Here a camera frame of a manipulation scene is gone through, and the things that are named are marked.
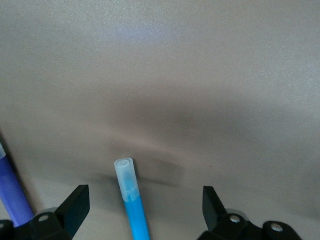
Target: marker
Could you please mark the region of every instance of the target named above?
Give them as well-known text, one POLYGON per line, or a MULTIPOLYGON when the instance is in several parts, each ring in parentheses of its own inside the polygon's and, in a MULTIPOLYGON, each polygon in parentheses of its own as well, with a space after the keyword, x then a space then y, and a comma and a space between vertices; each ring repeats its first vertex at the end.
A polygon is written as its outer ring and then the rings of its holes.
POLYGON ((119 159, 114 163, 126 213, 134 240, 150 240, 144 207, 141 201, 134 161, 119 159))
POLYGON ((15 227, 29 222, 34 213, 11 168, 7 154, 0 143, 0 198, 15 227))

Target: gray surface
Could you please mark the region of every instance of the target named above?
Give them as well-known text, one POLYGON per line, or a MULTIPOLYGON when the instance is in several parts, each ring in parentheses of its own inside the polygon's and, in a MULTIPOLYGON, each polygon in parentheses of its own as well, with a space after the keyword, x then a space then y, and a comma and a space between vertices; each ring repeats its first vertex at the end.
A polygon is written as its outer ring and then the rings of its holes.
POLYGON ((205 230, 203 185, 258 226, 320 230, 319 1, 2 1, 0 131, 38 211, 90 184, 76 239, 205 230))

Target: blue marker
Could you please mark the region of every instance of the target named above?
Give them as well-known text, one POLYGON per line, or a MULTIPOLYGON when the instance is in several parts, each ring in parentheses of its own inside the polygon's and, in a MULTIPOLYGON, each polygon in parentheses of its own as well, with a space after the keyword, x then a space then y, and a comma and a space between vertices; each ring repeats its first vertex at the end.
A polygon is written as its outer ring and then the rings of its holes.
POLYGON ((134 240, 150 240, 144 207, 132 158, 119 159, 114 163, 126 213, 134 240))
POLYGON ((0 198, 15 227, 29 222, 34 213, 11 168, 7 154, 0 143, 0 198))

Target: screw head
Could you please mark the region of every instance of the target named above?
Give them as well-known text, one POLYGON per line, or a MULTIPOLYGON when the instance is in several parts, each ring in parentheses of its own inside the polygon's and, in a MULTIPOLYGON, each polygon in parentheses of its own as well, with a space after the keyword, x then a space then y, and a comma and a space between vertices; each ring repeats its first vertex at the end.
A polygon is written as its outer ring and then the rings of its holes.
POLYGON ((233 222, 233 223, 235 223, 235 224, 238 224, 238 223, 240 223, 240 218, 238 217, 238 216, 236 216, 236 215, 232 215, 231 217, 230 217, 230 220, 231 220, 231 222, 233 222))
POLYGON ((280 226, 280 225, 277 224, 277 223, 272 223, 272 224, 271 224, 271 228, 272 228, 273 231, 276 231, 276 232, 278 232, 278 233, 281 233, 281 232, 284 231, 284 229, 282 228, 282 226, 280 226))
POLYGON ((44 222, 44 221, 46 221, 48 219, 49 219, 48 215, 43 215, 43 216, 39 217, 38 221, 41 223, 41 222, 44 222))

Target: silver screw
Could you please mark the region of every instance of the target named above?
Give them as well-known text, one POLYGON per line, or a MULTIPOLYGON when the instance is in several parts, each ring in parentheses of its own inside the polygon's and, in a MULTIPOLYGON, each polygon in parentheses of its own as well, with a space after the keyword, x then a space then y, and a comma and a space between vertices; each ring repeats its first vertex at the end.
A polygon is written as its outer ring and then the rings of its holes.
POLYGON ((48 215, 43 215, 43 216, 39 217, 38 221, 39 221, 39 222, 44 222, 44 221, 46 221, 46 220, 48 220, 48 219, 49 219, 49 216, 48 216, 48 215))
POLYGON ((283 228, 282 228, 282 226, 280 226, 279 224, 277 224, 277 223, 272 223, 271 224, 271 228, 272 228, 272 230, 273 231, 276 231, 276 232, 278 232, 278 233, 281 233, 281 232, 283 232, 283 228))
POLYGON ((231 217, 230 217, 230 220, 231 220, 231 222, 233 222, 233 223, 235 223, 235 224, 238 224, 238 223, 240 223, 240 218, 238 217, 238 216, 236 216, 236 215, 232 215, 231 217))

